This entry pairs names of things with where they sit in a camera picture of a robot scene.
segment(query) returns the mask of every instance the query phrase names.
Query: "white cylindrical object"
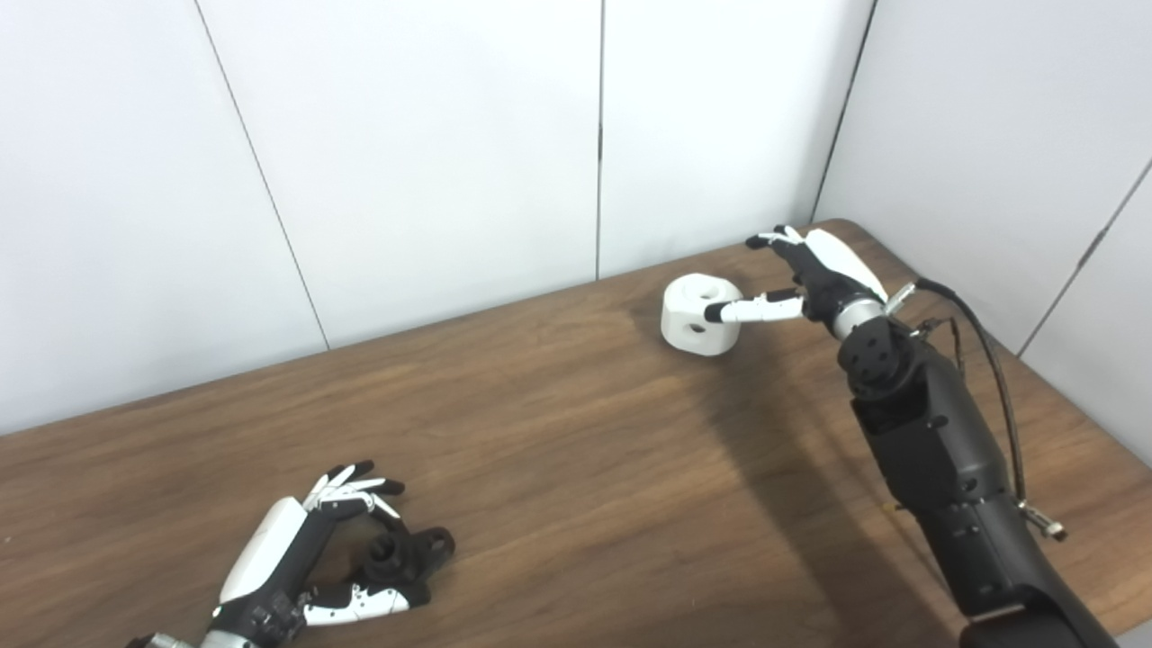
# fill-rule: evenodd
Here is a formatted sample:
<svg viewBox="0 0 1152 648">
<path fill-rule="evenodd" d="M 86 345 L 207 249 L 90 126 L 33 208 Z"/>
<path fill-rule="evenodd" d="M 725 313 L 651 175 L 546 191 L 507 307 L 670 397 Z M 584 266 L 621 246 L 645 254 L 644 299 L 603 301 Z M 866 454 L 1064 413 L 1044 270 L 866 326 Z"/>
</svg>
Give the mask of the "white cylindrical object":
<svg viewBox="0 0 1152 648">
<path fill-rule="evenodd" d="M 727 279 L 707 274 L 685 274 L 664 291 L 660 332 L 668 344 L 697 355 L 720 355 L 740 337 L 740 323 L 718 324 L 704 319 L 710 303 L 742 299 L 740 288 Z"/>
</svg>

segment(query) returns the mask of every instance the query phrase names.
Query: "wall seam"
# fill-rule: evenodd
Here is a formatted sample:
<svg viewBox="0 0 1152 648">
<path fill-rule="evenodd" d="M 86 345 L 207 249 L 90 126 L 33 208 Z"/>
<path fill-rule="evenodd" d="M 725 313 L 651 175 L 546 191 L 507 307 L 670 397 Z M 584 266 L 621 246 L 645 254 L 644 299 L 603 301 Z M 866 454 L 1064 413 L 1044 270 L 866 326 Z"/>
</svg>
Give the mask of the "wall seam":
<svg viewBox="0 0 1152 648">
<path fill-rule="evenodd" d="M 296 257 L 296 249 L 293 248 L 291 239 L 288 238 L 288 229 L 285 227 L 283 218 L 280 216 L 280 208 L 276 205 L 276 199 L 272 195 L 272 187 L 268 186 L 268 178 L 264 173 L 264 166 L 260 164 L 259 156 L 256 155 L 256 145 L 252 144 L 252 136 L 248 131 L 248 123 L 244 122 L 244 115 L 240 112 L 240 104 L 236 101 L 236 93 L 232 90 L 232 82 L 228 80 L 228 73 L 223 69 L 223 61 L 220 59 L 220 52 L 217 50 L 215 40 L 212 38 L 212 31 L 209 29 L 209 21 L 204 16 L 204 9 L 200 8 L 200 0 L 192 0 L 196 6 L 196 13 L 200 16 L 200 24 L 204 25 L 204 35 L 207 36 L 209 45 L 212 47 L 212 55 L 215 58 L 217 67 L 220 69 L 220 76 L 223 78 L 225 88 L 228 89 L 228 98 L 232 99 L 232 107 L 236 111 L 236 119 L 240 121 L 240 128 L 244 133 L 244 141 L 248 142 L 248 150 L 252 153 L 252 161 L 256 163 L 256 171 L 260 174 L 260 182 L 264 183 L 264 193 L 268 196 L 268 203 L 272 205 L 272 213 L 276 217 L 276 224 L 280 226 L 280 234 L 285 238 L 285 244 L 288 246 L 288 254 L 291 256 L 293 265 L 296 266 L 296 276 L 300 277 L 300 284 L 304 288 L 304 296 L 308 299 L 308 306 L 312 309 L 312 317 L 316 318 L 316 326 L 320 330 L 320 338 L 324 339 L 324 347 L 332 351 L 332 344 L 328 342 L 328 336 L 324 331 L 324 323 L 320 322 L 320 312 L 316 309 L 316 301 L 312 300 L 312 293 L 308 289 L 308 281 L 304 280 L 304 271 L 300 268 L 300 259 Z"/>
<path fill-rule="evenodd" d="M 1108 235 L 1108 231 L 1112 229 L 1112 226 L 1115 225 L 1116 219 L 1120 218 L 1120 214 L 1124 211 L 1124 208 L 1128 206 L 1128 202 L 1132 199 L 1132 196 L 1136 194 L 1136 190 L 1139 189 L 1140 184 L 1144 182 L 1144 179 L 1147 178 L 1150 169 L 1152 169 L 1152 158 L 1149 158 L 1149 161 L 1144 164 L 1144 168 L 1140 171 L 1139 175 L 1136 176 L 1136 182 L 1134 182 L 1132 186 L 1129 187 L 1128 193 L 1126 193 L 1124 197 L 1121 198 L 1120 205 L 1117 205 L 1116 210 L 1112 212 L 1112 216 L 1108 218 L 1108 221 L 1104 225 L 1104 228 L 1097 232 L 1096 236 L 1092 238 L 1092 241 L 1087 244 L 1087 249 L 1084 250 L 1084 254 L 1081 255 L 1079 261 L 1076 262 L 1076 268 L 1073 269 L 1071 274 L 1068 276 L 1068 279 L 1064 281 L 1064 285 L 1060 288 L 1060 292 L 1056 293 L 1056 297 L 1052 300 L 1052 303 L 1048 304 L 1047 310 L 1045 310 L 1044 315 L 1040 316 L 1040 321 L 1037 322 L 1036 327 L 1033 327 L 1032 332 L 1029 333 L 1028 338 L 1024 339 L 1024 344 L 1020 347 L 1020 352 L 1016 353 L 1017 357 L 1024 355 L 1024 352 L 1028 351 L 1028 347 L 1032 344 L 1032 340 L 1036 339 L 1037 333 L 1040 332 L 1040 329 L 1048 321 L 1048 317 L 1051 317 L 1052 314 L 1056 310 L 1056 307 L 1060 304 L 1060 301 L 1064 299 L 1064 294 L 1068 292 L 1068 288 L 1070 288 L 1073 282 L 1076 281 L 1076 278 L 1079 276 L 1081 271 L 1084 270 L 1084 266 L 1087 264 L 1089 259 L 1092 258 L 1092 255 L 1094 255 L 1096 250 L 1100 247 L 1100 242 L 1102 242 L 1105 236 Z"/>
<path fill-rule="evenodd" d="M 848 112 L 848 100 L 851 99 L 852 88 L 856 85 L 856 74 L 861 69 L 861 59 L 864 58 L 864 46 L 867 44 L 869 32 L 872 30 L 872 18 L 876 16 L 876 6 L 880 0 L 872 0 L 872 8 L 869 9 L 867 23 L 864 24 L 864 35 L 861 36 L 861 47 L 856 52 L 856 62 L 852 65 L 852 75 L 848 80 L 848 90 L 844 92 L 844 101 L 840 105 L 840 116 L 836 118 L 836 129 L 832 134 L 832 144 L 828 146 L 828 156 L 824 160 L 824 173 L 820 174 L 820 184 L 816 189 L 816 199 L 812 201 L 812 213 L 808 217 L 808 224 L 816 223 L 816 211 L 820 206 L 820 196 L 824 195 L 824 182 L 828 179 L 828 169 L 832 167 L 832 156 L 836 152 L 836 142 L 840 141 L 840 128 L 844 125 L 844 113 Z"/>
<path fill-rule="evenodd" d="M 608 0 L 600 0 L 600 85 L 596 130 L 596 272 L 593 274 L 596 281 L 600 280 L 600 235 L 602 232 L 600 227 L 600 197 L 604 187 L 604 10 L 607 3 Z"/>
</svg>

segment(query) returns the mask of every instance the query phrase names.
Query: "robotic arm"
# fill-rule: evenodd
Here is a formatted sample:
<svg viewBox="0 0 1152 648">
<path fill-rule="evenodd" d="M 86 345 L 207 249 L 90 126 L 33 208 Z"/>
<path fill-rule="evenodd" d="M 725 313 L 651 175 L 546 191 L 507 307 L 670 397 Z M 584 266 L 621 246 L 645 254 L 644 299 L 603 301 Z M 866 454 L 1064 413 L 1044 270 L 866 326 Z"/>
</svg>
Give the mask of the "robotic arm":
<svg viewBox="0 0 1152 648">
<path fill-rule="evenodd" d="M 1010 489 L 1005 457 L 956 367 L 893 317 L 917 288 L 950 291 L 922 279 L 888 300 L 859 257 L 820 229 L 804 238 L 780 227 L 746 243 L 783 258 L 796 288 L 710 304 L 705 318 L 803 316 L 840 340 L 852 412 L 889 491 L 919 523 L 961 612 L 983 619 L 964 630 L 961 647 L 1115 648 L 1029 533 L 1031 521 L 1046 536 L 1064 535 L 1023 500 L 1022 488 Z"/>
<path fill-rule="evenodd" d="M 404 484 L 382 477 L 354 481 L 371 461 L 336 466 L 304 502 L 285 497 L 264 517 L 220 592 L 200 648 L 276 648 L 304 626 L 347 624 L 416 608 L 432 598 L 427 579 L 452 557 L 447 529 L 412 534 L 381 495 Z M 384 526 L 363 565 L 344 582 L 305 587 L 339 522 L 367 514 Z M 164 634 L 127 648 L 192 648 Z"/>
</svg>

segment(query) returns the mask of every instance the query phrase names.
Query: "white wall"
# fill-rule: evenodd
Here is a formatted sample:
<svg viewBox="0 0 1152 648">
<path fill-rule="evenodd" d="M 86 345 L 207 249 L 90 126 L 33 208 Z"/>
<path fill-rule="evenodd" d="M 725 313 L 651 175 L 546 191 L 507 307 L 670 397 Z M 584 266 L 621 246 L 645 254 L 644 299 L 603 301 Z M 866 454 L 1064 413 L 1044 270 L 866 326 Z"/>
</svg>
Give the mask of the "white wall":
<svg viewBox="0 0 1152 648">
<path fill-rule="evenodd" d="M 817 219 L 1018 352 L 1152 155 L 1152 3 L 881 0 Z"/>
<path fill-rule="evenodd" d="M 799 223 L 870 7 L 5 3 L 0 432 Z"/>
<path fill-rule="evenodd" d="M 200 0 L 333 345 L 591 281 L 598 0 Z"/>
<path fill-rule="evenodd" d="M 1152 465 L 1150 241 L 1152 182 L 1145 180 L 1023 359 Z"/>
<path fill-rule="evenodd" d="M 0 432 L 324 349 L 194 5 L 0 3 Z"/>
<path fill-rule="evenodd" d="M 608 0 L 600 274 L 808 223 L 871 7 Z"/>
</svg>

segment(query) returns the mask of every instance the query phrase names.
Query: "wooden table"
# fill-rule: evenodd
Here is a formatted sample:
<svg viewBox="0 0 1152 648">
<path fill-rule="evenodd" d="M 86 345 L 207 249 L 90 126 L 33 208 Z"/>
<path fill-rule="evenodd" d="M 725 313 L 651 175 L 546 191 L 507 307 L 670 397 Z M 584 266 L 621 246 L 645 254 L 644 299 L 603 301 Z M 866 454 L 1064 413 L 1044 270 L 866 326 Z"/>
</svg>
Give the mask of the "wooden table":
<svg viewBox="0 0 1152 648">
<path fill-rule="evenodd" d="M 825 227 L 889 292 L 910 278 L 854 225 Z M 691 271 L 746 293 L 790 274 L 734 246 L 0 439 L 0 642 L 198 641 L 272 502 L 372 458 L 456 557 L 431 605 L 302 648 L 955 646 L 915 525 L 881 508 L 834 340 L 789 322 L 745 325 L 721 357 L 676 352 L 660 299 Z M 941 312 L 917 296 L 902 316 Z M 1002 357 L 1033 500 L 1071 529 L 1046 552 L 1113 633 L 1152 618 L 1152 472 Z M 376 530 L 347 525 L 318 578 Z"/>
</svg>

